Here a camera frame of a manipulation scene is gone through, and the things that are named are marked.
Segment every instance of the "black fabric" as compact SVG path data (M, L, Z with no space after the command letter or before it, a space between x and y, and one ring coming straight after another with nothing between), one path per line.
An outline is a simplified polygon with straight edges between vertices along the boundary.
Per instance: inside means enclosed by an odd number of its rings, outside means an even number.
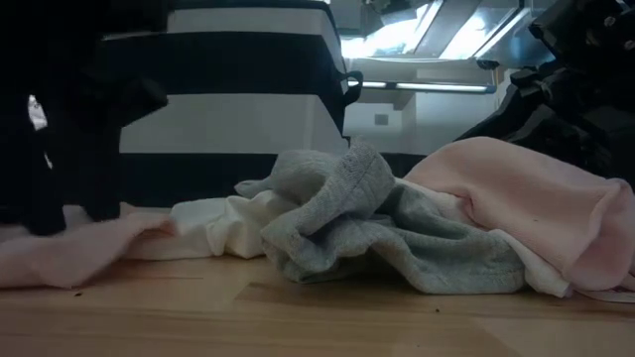
M96 62L116 75L152 78L168 94L318 95L339 132L343 129L344 74L321 36L208 32L133 37L103 42Z
M425 156L383 154L402 178ZM122 154L123 200L138 206L172 207L176 203L236 194L246 179L263 179L275 154Z

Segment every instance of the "laundry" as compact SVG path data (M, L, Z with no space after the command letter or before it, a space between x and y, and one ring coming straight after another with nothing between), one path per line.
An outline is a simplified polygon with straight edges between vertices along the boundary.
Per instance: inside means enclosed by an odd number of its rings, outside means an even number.
M632 269L635 197L622 179L489 138L447 145L405 179L462 198L476 224L509 233L577 289L612 289Z
M472 226L478 226L461 209L463 206L462 198L449 193L436 192L400 178L397 178L397 182L406 184L423 193L435 203L439 213L443 217ZM558 298L567 297L572 293L571 284L562 277L560 272L543 258L525 247L516 238L500 229L494 229L490 231L490 233L503 238L505 242L514 249L516 254L518 254L523 264L525 264L525 280L535 291Z
M65 206L65 232L42 238L24 226L0 226L0 288L77 287L118 260L136 240L174 236L170 218L161 213L130 212L91 223L77 206Z
M247 199L240 196L182 202L170 217L176 237L138 241L125 258L175 260L230 254L250 259L263 255L260 230L297 205L271 190Z
M342 158L283 153L267 178L236 187L247 198L268 189L299 206L260 232L267 257L293 281L386 268L430 294L513 293L525 286L523 263L503 238L442 217L424 194L395 182L363 142L353 140Z

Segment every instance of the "pink towel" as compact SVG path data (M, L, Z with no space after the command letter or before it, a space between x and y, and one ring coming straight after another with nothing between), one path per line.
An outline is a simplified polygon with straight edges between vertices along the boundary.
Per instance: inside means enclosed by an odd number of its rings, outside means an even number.
M489 138L447 145L405 179L465 198L474 222L511 234L580 289L612 289L633 264L635 197L622 179Z
M64 215L68 229L53 237L0 226L0 288L76 287L119 259L133 241L175 231L159 213L132 212L102 223L88 223L78 207L65 207Z

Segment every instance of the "wooden surface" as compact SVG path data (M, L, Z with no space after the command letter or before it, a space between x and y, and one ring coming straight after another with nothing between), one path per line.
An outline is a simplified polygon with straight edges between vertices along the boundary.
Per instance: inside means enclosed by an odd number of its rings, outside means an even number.
M126 262L81 290L0 291L0 355L634 356L635 306L310 286L265 259Z

